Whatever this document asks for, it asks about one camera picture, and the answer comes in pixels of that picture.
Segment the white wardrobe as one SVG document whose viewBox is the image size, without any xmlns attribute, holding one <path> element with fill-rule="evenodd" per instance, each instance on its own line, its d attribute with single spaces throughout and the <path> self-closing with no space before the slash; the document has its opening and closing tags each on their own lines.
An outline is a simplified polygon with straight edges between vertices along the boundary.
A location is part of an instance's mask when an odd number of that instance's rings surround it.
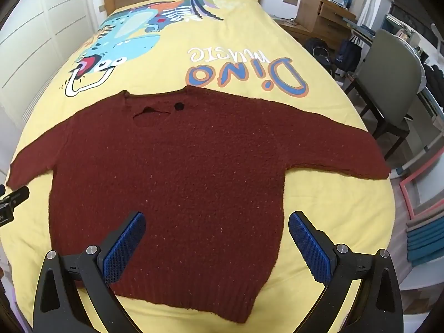
<svg viewBox="0 0 444 333">
<path fill-rule="evenodd" d="M 20 0 L 1 28 L 1 107 L 18 128 L 93 34 L 87 0 Z"/>
</svg>

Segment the yellow dino print bedsheet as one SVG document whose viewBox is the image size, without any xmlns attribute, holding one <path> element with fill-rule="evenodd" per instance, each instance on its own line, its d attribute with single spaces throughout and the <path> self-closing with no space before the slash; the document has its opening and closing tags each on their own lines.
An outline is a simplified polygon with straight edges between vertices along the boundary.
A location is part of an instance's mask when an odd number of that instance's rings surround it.
<svg viewBox="0 0 444 333">
<path fill-rule="evenodd" d="M 368 132 L 331 75 L 257 0 L 156 0 L 113 13 L 69 57 L 38 100 L 13 161 L 55 125 L 119 92 L 155 95 L 187 86 L 289 105 Z M 25 185 L 29 198 L 1 229 L 17 304 L 27 320 L 33 318 L 44 258 L 56 250 L 49 230 L 53 176 L 48 171 Z M 290 215 L 302 211 L 333 242 L 374 255 L 388 246 L 395 206 L 388 177 L 310 168 L 286 172 L 283 199 L 278 258 L 246 322 L 113 292 L 143 332 L 294 331 L 324 285 L 314 280 L 291 237 Z"/>
</svg>

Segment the stacked teal folded cloths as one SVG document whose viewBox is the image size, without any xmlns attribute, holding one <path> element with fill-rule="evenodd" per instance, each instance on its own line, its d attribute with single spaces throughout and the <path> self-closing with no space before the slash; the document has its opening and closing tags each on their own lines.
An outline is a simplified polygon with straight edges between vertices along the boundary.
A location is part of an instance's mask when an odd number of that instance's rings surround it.
<svg viewBox="0 0 444 333">
<path fill-rule="evenodd" d="M 413 267 L 443 256 L 443 208 L 406 224 L 407 260 Z"/>
</svg>

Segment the grey green chair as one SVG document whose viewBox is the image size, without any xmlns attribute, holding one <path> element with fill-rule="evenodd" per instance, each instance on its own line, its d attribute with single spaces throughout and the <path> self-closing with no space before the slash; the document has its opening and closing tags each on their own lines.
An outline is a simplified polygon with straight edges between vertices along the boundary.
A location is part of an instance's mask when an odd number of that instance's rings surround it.
<svg viewBox="0 0 444 333">
<path fill-rule="evenodd" d="M 422 85 L 423 75 L 423 65 L 410 45 L 380 29 L 353 80 L 345 88 L 346 94 L 355 90 L 364 100 L 361 116 L 371 111 L 376 118 L 377 126 L 372 134 L 375 139 L 385 133 L 397 136 L 385 159 L 409 135 L 405 116 Z"/>
</svg>

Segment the dark red knit sweater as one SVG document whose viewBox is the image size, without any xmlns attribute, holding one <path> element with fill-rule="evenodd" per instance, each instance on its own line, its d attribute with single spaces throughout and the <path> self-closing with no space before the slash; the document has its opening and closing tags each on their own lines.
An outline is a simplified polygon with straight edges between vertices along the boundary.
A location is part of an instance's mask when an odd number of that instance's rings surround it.
<svg viewBox="0 0 444 333">
<path fill-rule="evenodd" d="M 23 148 L 7 185 L 53 172 L 52 246 L 74 254 L 128 214 L 147 231 L 116 294 L 244 323 L 278 258 L 292 168 L 384 180 L 372 136 L 323 115 L 187 86 L 103 99 Z"/>
</svg>

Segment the black bag on floor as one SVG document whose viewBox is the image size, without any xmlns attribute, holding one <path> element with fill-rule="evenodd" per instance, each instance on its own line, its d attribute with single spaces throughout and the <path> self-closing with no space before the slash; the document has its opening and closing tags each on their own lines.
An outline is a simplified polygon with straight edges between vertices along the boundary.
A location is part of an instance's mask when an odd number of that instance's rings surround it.
<svg viewBox="0 0 444 333">
<path fill-rule="evenodd" d="M 320 38 L 309 38 L 303 46 L 332 77 L 335 77 L 333 60 L 325 41 Z"/>
</svg>

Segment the wooden drawer cabinet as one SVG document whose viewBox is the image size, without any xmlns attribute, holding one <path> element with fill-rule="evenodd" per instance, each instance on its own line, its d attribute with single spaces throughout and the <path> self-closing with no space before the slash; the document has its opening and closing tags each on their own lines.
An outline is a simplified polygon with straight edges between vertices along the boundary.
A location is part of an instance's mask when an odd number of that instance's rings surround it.
<svg viewBox="0 0 444 333">
<path fill-rule="evenodd" d="M 341 43 L 351 36 L 346 20 L 357 22 L 354 14 L 334 2 L 300 0 L 295 20 L 279 19 L 276 22 L 301 45 L 310 38 L 318 38 L 336 52 Z"/>
</svg>

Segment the pink frame on floor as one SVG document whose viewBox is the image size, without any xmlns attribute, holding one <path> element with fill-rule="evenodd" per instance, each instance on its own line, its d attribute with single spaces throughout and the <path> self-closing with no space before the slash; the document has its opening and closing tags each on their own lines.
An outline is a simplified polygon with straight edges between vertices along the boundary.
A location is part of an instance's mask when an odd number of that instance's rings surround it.
<svg viewBox="0 0 444 333">
<path fill-rule="evenodd" d="M 443 208 L 443 148 L 400 182 L 411 220 Z"/>
</svg>

